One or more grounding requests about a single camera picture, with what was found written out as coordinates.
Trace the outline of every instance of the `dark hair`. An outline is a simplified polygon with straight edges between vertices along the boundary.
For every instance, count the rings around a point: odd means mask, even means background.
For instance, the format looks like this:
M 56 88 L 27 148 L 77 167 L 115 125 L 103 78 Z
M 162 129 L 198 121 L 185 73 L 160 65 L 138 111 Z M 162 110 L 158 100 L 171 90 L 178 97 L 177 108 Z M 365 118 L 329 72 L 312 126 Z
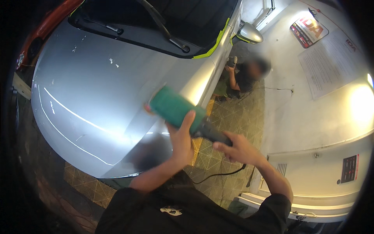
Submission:
M 260 67 L 263 76 L 267 76 L 270 73 L 270 62 L 266 59 L 258 57 L 252 60 L 251 62 L 257 63 L 257 65 Z

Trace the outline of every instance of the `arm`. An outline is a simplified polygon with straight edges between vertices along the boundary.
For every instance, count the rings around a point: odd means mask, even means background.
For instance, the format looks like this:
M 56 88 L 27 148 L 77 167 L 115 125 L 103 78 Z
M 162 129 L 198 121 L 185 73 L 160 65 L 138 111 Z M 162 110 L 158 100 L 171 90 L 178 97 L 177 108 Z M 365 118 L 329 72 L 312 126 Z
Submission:
M 284 178 L 266 159 L 254 148 L 243 135 L 225 132 L 233 142 L 233 147 L 215 142 L 213 148 L 225 153 L 231 162 L 252 164 L 264 177 L 271 194 L 283 194 L 292 203 L 294 194 L 286 178 Z
M 194 111 L 187 113 L 178 131 L 168 123 L 166 124 L 173 145 L 172 156 L 159 166 L 135 177 L 130 183 L 130 188 L 144 193 L 151 192 L 164 184 L 190 162 L 194 154 L 190 136 L 190 127 L 194 119 Z
M 260 171 L 271 194 L 283 194 L 292 204 L 294 194 L 288 180 L 282 176 L 266 159 L 263 158 L 256 167 Z
M 240 91 L 240 88 L 235 79 L 235 66 L 234 67 L 225 66 L 225 69 L 230 74 L 230 88 Z

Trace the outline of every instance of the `car hood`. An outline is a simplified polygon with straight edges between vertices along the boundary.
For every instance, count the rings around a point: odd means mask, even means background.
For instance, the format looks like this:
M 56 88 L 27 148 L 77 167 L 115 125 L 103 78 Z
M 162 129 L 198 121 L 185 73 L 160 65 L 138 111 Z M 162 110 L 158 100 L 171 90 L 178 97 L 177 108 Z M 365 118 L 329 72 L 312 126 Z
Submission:
M 143 104 L 165 83 L 197 104 L 214 70 L 210 58 L 176 58 L 64 20 L 39 56 L 31 104 L 44 138 L 68 163 L 121 177 L 171 154 L 163 122 Z

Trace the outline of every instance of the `orange car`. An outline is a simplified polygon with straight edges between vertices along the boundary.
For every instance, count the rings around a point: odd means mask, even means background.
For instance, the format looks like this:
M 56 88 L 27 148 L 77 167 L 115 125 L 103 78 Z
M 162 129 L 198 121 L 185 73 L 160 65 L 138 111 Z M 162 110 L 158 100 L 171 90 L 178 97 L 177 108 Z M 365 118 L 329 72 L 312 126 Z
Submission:
M 17 59 L 16 70 L 21 70 L 24 65 L 28 65 L 36 57 L 52 30 L 81 3 L 82 0 L 65 0 L 44 16 L 40 25 L 26 38 Z

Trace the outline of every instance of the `side mirror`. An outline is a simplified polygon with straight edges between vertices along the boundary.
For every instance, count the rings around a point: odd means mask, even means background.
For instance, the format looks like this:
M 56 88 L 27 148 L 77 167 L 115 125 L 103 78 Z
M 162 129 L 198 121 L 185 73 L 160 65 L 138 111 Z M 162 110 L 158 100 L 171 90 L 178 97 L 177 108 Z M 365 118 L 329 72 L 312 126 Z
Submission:
M 251 44 L 257 44 L 263 42 L 264 38 L 252 24 L 245 22 L 238 33 L 232 38 L 232 43 L 235 44 L 240 40 Z

